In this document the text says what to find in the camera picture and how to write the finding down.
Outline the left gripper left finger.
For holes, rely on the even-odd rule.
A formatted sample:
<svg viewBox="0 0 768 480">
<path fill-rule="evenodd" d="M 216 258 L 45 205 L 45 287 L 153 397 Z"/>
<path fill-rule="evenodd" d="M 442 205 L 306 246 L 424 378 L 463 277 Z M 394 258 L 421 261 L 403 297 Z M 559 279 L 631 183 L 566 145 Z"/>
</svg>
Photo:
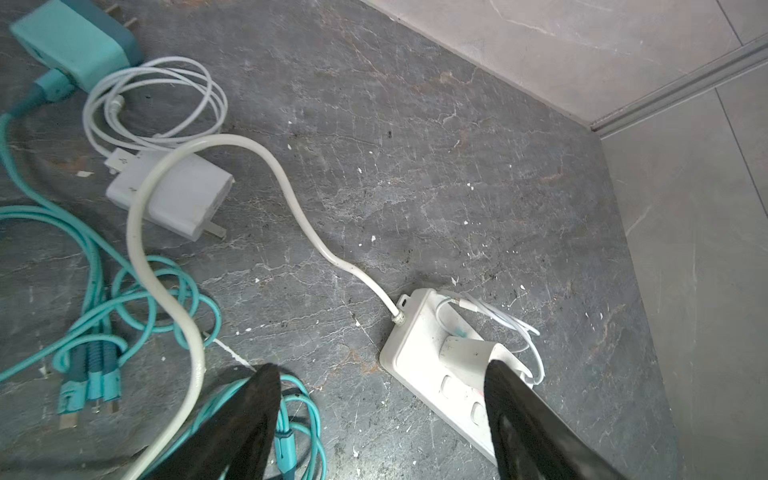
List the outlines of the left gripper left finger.
<svg viewBox="0 0 768 480">
<path fill-rule="evenodd" d="M 261 479 L 281 400 L 278 367 L 266 364 L 149 479 Z"/>
</svg>

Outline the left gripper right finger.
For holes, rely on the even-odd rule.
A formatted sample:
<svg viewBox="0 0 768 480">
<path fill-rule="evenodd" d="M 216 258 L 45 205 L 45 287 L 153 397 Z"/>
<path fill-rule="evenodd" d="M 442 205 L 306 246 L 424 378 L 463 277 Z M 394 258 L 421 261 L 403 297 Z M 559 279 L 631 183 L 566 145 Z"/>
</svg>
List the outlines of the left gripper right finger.
<svg viewBox="0 0 768 480">
<path fill-rule="evenodd" d="M 484 396 L 502 479 L 622 479 L 502 361 L 485 372 Z"/>
</svg>

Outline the white charger with white cable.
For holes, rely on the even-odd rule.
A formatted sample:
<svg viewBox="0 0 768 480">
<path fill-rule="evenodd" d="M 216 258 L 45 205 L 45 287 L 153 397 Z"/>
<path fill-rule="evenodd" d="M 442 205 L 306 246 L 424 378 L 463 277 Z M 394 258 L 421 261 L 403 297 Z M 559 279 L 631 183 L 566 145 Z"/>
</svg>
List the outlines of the white charger with white cable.
<svg viewBox="0 0 768 480">
<path fill-rule="evenodd" d="M 439 291 L 439 294 L 443 296 L 443 299 L 435 308 L 435 318 L 438 324 L 449 333 L 440 350 L 440 361 L 463 383 L 476 390 L 482 390 L 487 365 L 494 360 L 498 360 L 509 367 L 513 374 L 530 388 L 539 385 L 544 380 L 544 364 L 531 337 L 531 335 L 540 335 L 537 329 L 485 301 L 472 297 L 470 294 L 448 291 Z M 485 315 L 499 325 L 517 332 L 525 341 L 526 346 L 510 351 L 500 343 L 473 339 L 458 327 L 449 327 L 440 314 L 441 310 L 448 304 L 454 304 L 462 309 Z M 526 350 L 530 350 L 534 356 L 536 373 L 532 373 L 514 356 L 515 353 Z"/>
</svg>

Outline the white multicolour power strip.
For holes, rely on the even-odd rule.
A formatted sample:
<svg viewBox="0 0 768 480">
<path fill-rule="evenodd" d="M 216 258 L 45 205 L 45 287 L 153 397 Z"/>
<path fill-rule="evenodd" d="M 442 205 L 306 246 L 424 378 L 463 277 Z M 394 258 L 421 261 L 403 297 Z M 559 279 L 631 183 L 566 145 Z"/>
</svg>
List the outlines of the white multicolour power strip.
<svg viewBox="0 0 768 480">
<path fill-rule="evenodd" d="M 198 151 L 216 146 L 241 147 L 266 162 L 280 185 L 292 215 L 314 248 L 333 266 L 362 281 L 389 310 L 395 327 L 380 353 L 379 360 L 384 369 L 488 460 L 492 460 L 494 449 L 488 419 L 482 411 L 485 399 L 481 390 L 463 383 L 440 361 L 440 350 L 449 333 L 435 318 L 435 308 L 443 299 L 439 291 L 417 289 L 393 301 L 369 275 L 336 256 L 320 239 L 305 216 L 285 171 L 269 150 L 243 136 L 217 134 L 187 142 L 167 153 L 150 171 L 129 209 L 126 239 L 131 265 L 139 282 L 181 330 L 189 348 L 191 377 L 179 411 L 126 473 L 126 478 L 139 479 L 160 464 L 161 454 L 189 417 L 200 396 L 206 371 L 205 352 L 198 326 L 182 302 L 157 279 L 145 254 L 142 226 L 146 206 L 158 182 L 172 167 Z M 460 309 L 454 304 L 448 304 L 441 310 L 441 318 L 449 327 L 458 327 L 470 338 L 483 340 L 459 314 Z"/>
</svg>

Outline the white charger adapter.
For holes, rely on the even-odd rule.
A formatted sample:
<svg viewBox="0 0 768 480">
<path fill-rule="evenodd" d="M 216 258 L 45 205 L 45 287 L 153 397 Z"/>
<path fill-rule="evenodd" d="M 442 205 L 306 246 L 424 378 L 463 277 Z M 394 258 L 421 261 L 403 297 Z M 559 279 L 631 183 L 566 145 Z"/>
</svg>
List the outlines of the white charger adapter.
<svg viewBox="0 0 768 480">
<path fill-rule="evenodd" d="M 123 125 L 119 115 L 125 107 L 125 95 L 163 85 L 190 88 L 201 99 L 186 118 L 166 132 L 138 135 Z M 129 210 L 156 164 L 187 141 L 219 133 L 228 110 L 224 90 L 204 65 L 191 58 L 160 57 L 107 75 L 90 91 L 82 111 L 86 138 L 105 158 L 104 164 L 113 175 L 106 197 Z M 226 230 L 211 219 L 233 184 L 230 173 L 192 154 L 158 182 L 145 218 L 191 241 L 205 231 L 223 237 Z"/>
</svg>

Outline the teal charger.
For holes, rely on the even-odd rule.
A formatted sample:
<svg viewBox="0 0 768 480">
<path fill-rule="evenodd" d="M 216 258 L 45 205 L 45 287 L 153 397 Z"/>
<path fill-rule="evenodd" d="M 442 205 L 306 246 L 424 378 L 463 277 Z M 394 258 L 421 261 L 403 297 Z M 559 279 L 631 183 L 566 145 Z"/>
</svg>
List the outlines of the teal charger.
<svg viewBox="0 0 768 480">
<path fill-rule="evenodd" d="M 108 75 L 144 59 L 132 31 L 91 1 L 47 1 L 15 21 L 10 32 L 47 72 L 5 118 L 58 102 L 76 89 L 88 93 Z"/>
</svg>

